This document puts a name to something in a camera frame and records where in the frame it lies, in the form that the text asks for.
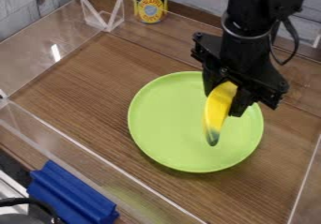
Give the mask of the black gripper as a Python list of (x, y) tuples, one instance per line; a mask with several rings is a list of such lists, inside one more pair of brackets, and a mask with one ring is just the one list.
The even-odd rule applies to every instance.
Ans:
[(240, 35), (223, 32), (192, 34), (189, 56), (201, 65), (204, 95), (225, 81), (236, 85), (228, 115), (240, 117), (253, 102), (272, 110), (278, 107), (290, 85), (275, 69), (270, 58), (270, 38), (263, 35)]

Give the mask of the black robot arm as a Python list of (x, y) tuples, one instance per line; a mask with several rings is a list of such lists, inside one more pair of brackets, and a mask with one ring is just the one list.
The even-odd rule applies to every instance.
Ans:
[(274, 37), (283, 26), (299, 45), (299, 36), (290, 16), (302, 10), (304, 0), (228, 0), (220, 18), (221, 35), (192, 34), (189, 56), (201, 64), (204, 92), (223, 82), (236, 86), (231, 96), (228, 115), (239, 117), (247, 107), (260, 102), (275, 108), (290, 85), (276, 66), (288, 59), (278, 59), (272, 51)]

